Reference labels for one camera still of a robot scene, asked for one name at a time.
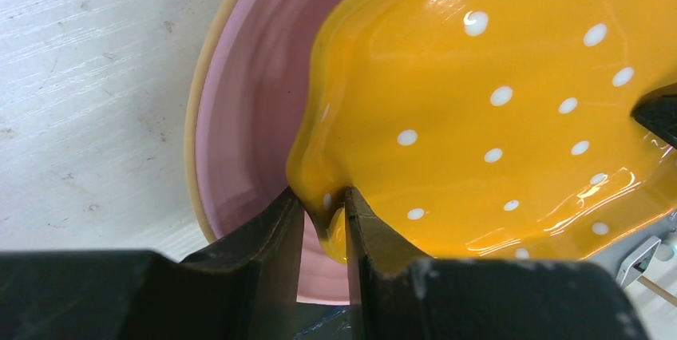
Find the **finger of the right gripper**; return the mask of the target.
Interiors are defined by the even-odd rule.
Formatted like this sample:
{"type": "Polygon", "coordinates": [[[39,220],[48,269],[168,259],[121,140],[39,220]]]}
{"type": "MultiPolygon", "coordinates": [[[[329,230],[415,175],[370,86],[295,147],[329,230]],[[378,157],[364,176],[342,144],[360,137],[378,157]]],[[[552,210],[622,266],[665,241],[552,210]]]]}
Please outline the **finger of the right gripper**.
{"type": "Polygon", "coordinates": [[[632,110],[631,117],[647,131],[676,148],[676,83],[642,96],[632,110]]]}

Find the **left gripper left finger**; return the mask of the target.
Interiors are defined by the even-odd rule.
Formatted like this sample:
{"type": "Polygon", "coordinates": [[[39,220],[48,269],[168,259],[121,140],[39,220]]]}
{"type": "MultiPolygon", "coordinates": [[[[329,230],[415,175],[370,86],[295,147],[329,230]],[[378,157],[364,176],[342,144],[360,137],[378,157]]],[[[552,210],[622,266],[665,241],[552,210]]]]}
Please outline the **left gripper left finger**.
{"type": "Polygon", "coordinates": [[[254,218],[181,261],[199,273],[222,339],[293,337],[303,229],[303,207],[285,188],[254,218]]]}

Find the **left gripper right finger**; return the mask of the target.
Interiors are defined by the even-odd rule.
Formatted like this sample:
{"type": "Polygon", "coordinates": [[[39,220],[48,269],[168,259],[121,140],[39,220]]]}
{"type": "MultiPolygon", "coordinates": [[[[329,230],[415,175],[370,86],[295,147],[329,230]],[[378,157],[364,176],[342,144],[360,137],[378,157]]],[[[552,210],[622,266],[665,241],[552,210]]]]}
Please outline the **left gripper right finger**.
{"type": "Polygon", "coordinates": [[[357,188],[345,189],[343,206],[353,337],[427,339],[434,258],[381,220],[357,188]]]}

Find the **yellow plate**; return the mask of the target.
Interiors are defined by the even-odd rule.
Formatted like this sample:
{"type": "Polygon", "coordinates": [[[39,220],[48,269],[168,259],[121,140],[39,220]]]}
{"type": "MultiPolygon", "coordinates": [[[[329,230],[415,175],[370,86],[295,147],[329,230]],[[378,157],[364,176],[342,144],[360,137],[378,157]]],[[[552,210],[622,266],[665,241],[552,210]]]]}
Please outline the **yellow plate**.
{"type": "Polygon", "coordinates": [[[676,207],[631,111],[676,82],[676,0],[342,0],[287,179],[346,259],[342,199],[436,257],[583,259],[676,207]]]}

